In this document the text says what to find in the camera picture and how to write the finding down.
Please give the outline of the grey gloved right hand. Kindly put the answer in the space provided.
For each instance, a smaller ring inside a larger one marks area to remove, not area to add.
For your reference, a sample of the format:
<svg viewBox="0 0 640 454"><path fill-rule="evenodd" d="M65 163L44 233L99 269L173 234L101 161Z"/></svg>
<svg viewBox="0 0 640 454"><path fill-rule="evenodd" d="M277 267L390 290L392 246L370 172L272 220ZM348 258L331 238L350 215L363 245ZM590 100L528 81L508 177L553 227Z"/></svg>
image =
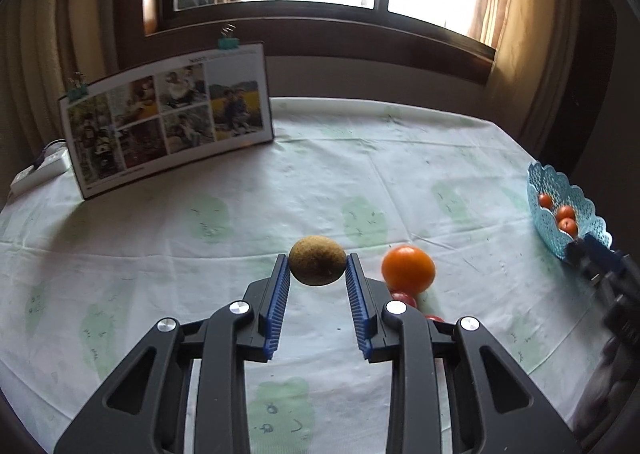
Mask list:
<svg viewBox="0 0 640 454"><path fill-rule="evenodd" d="M584 453L640 453L639 359L617 338L603 347L570 424Z"/></svg>

